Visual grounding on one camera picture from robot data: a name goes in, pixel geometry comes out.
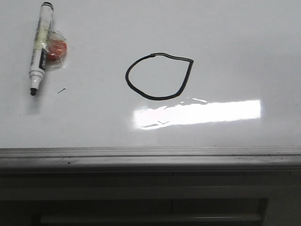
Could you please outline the red magnet taped to marker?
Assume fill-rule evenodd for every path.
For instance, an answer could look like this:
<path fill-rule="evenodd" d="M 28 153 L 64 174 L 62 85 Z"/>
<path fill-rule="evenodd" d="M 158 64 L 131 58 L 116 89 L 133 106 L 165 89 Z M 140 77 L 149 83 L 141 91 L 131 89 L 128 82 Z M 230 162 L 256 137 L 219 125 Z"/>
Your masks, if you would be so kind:
<path fill-rule="evenodd" d="M 64 66 L 67 57 L 67 39 L 59 31 L 50 31 L 47 46 L 46 70 L 54 71 Z"/>

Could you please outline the white black whiteboard marker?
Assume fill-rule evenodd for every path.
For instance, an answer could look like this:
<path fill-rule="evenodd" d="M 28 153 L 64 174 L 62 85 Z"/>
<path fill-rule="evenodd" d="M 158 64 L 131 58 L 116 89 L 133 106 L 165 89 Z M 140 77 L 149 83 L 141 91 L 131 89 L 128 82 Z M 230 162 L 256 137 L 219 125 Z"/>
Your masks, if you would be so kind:
<path fill-rule="evenodd" d="M 29 78 L 31 80 L 30 95 L 36 95 L 45 76 L 48 54 L 48 40 L 53 22 L 54 7 L 50 2 L 43 2 L 36 29 Z"/>

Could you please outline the white whiteboard with aluminium frame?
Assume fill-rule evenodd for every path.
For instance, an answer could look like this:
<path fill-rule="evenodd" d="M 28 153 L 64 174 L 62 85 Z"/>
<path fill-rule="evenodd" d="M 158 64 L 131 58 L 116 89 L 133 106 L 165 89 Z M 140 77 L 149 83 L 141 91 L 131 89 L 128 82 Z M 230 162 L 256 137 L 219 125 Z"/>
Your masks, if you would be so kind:
<path fill-rule="evenodd" d="M 41 4 L 0 3 L 1 173 L 300 169 L 300 1 L 54 0 L 31 96 Z"/>

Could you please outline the grey table frame under board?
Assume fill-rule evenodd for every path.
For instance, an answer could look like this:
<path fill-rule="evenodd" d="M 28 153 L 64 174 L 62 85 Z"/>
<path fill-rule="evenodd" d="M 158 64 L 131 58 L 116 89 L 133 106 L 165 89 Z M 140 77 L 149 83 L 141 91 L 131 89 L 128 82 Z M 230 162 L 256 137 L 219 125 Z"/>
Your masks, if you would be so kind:
<path fill-rule="evenodd" d="M 297 171 L 0 177 L 3 226 L 298 226 Z"/>

